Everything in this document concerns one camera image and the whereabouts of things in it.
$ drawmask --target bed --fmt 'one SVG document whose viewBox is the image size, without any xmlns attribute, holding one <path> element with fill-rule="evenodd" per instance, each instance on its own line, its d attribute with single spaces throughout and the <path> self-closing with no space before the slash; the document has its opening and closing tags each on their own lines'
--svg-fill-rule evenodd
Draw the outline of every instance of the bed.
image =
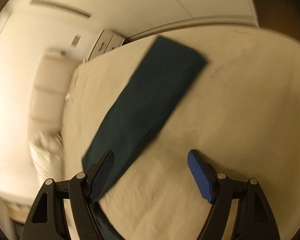
<svg viewBox="0 0 300 240">
<path fill-rule="evenodd" d="M 196 148 L 232 179 L 260 182 L 282 240 L 300 228 L 300 43 L 257 28 L 216 25 L 161 34 L 209 61 L 167 123 L 100 205 L 126 240 L 196 239 L 210 205 L 187 166 Z M 62 116 L 64 179 L 155 41 L 150 36 L 74 70 Z M 233 201 L 224 239 L 234 223 Z M 76 239 L 69 203 L 70 233 Z"/>
</svg>

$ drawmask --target beige headboard panel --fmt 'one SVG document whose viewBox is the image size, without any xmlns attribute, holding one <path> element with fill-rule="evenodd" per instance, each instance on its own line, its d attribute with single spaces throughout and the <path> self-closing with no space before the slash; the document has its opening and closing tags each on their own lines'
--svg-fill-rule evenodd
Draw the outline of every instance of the beige headboard panel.
<svg viewBox="0 0 300 240">
<path fill-rule="evenodd" d="M 61 131 L 65 97 L 79 62 L 56 52 L 46 52 L 34 80 L 28 138 L 40 131 Z"/>
</svg>

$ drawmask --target metal pin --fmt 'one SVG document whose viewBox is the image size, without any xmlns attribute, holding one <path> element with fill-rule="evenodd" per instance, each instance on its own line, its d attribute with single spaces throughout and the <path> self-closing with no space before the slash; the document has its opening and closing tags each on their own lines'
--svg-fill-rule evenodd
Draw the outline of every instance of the metal pin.
<svg viewBox="0 0 300 240">
<path fill-rule="evenodd" d="M 53 182 L 52 179 L 47 179 L 44 183 L 45 183 L 46 185 L 51 185 L 52 182 Z"/>
<path fill-rule="evenodd" d="M 225 179 L 227 176 L 224 173 L 218 173 L 217 174 L 218 179 Z"/>
<path fill-rule="evenodd" d="M 84 176 L 86 176 L 86 174 L 84 172 L 79 172 L 76 177 L 77 177 L 77 179 L 83 179 Z"/>
<path fill-rule="evenodd" d="M 254 179 L 254 178 L 250 179 L 249 181 L 250 181 L 250 183 L 251 183 L 252 185 L 258 184 L 258 181 L 257 181 L 256 179 Z"/>
</svg>

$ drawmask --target wrinkled sheet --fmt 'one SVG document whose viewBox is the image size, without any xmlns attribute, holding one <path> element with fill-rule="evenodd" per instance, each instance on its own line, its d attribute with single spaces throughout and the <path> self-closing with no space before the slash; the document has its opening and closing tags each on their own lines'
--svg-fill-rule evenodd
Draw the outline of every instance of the wrinkled sheet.
<svg viewBox="0 0 300 240">
<path fill-rule="evenodd" d="M 187 153 L 196 148 L 232 179 L 257 178 L 282 240 L 291 239 L 300 227 L 300 43 L 225 25 L 163 36 L 196 49 L 209 63 L 157 138 L 101 199 L 109 221 L 126 240 L 195 240 L 211 207 L 187 166 Z M 75 70 L 63 116 L 64 179 L 82 170 L 99 125 L 154 39 Z M 231 234 L 235 204 L 224 237 Z M 70 216 L 68 205 L 66 211 Z"/>
</svg>

